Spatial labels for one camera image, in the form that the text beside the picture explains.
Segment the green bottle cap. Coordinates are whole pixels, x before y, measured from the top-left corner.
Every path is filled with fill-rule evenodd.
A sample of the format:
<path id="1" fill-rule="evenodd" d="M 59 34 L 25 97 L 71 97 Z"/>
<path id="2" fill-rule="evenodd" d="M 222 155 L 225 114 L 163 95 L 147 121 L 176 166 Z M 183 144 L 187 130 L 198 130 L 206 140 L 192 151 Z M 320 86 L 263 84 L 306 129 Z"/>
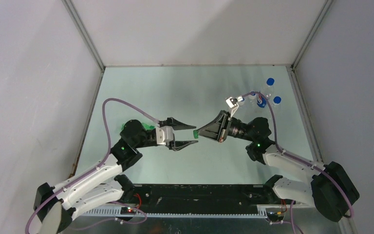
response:
<path id="1" fill-rule="evenodd" d="M 199 134 L 198 134 L 197 130 L 193 131 L 193 136 L 194 136 L 195 139 L 199 138 Z"/>

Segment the green plastic bottle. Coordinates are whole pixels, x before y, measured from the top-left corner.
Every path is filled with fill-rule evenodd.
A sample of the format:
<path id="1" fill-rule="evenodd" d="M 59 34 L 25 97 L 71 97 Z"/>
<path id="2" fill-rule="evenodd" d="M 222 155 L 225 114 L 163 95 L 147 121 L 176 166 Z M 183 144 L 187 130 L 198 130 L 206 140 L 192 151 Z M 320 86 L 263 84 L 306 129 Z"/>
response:
<path id="1" fill-rule="evenodd" d="M 142 130 L 153 130 L 155 128 L 155 126 L 153 125 L 149 125 L 149 124 L 146 124 L 144 122 L 127 122 L 127 123 L 124 123 L 122 124 L 121 126 L 121 131 L 123 131 L 124 129 L 132 129 L 132 128 L 135 128 L 135 129 L 142 129 Z"/>

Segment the clear plastic bottle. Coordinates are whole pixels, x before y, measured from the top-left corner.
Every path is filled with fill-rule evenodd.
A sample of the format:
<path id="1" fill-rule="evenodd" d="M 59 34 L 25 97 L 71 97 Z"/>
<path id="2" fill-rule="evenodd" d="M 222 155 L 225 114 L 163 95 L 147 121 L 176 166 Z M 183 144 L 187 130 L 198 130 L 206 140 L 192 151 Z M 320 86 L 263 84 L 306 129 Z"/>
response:
<path id="1" fill-rule="evenodd" d="M 239 105 L 239 111 L 243 114 L 247 113 L 250 107 L 250 101 L 248 98 L 241 97 L 238 99 L 237 104 Z"/>

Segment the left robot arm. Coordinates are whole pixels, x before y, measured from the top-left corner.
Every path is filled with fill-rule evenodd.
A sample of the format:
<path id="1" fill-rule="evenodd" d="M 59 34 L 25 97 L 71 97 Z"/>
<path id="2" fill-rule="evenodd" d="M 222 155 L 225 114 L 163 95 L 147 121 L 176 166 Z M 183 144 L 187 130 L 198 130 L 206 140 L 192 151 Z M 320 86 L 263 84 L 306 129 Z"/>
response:
<path id="1" fill-rule="evenodd" d="M 140 148 L 164 146 L 180 151 L 196 143 L 177 141 L 174 132 L 195 129 L 172 117 L 146 128 L 132 119 L 120 132 L 120 139 L 111 145 L 104 158 L 81 174 L 55 186 L 48 183 L 37 189 L 32 217 L 41 221 L 40 233 L 58 234 L 82 214 L 107 203 L 129 203 L 134 198 L 131 181 L 123 174 L 143 156 Z"/>

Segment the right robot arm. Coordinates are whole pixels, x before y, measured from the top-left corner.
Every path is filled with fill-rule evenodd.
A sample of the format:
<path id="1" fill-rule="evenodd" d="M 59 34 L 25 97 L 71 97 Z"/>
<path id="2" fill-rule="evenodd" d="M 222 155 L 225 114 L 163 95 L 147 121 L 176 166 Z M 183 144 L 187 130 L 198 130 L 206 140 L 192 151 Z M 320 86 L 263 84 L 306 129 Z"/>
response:
<path id="1" fill-rule="evenodd" d="M 268 120 L 257 117 L 249 123 L 220 111 L 214 120 L 197 130 L 197 135 L 219 143 L 229 136 L 250 141 L 246 152 L 252 161 L 281 169 L 297 180 L 275 175 L 267 182 L 264 199 L 271 204 L 289 199 L 314 206 L 332 222 L 352 216 L 351 207 L 360 195 L 344 168 L 332 161 L 318 163 L 292 155 L 271 140 Z"/>

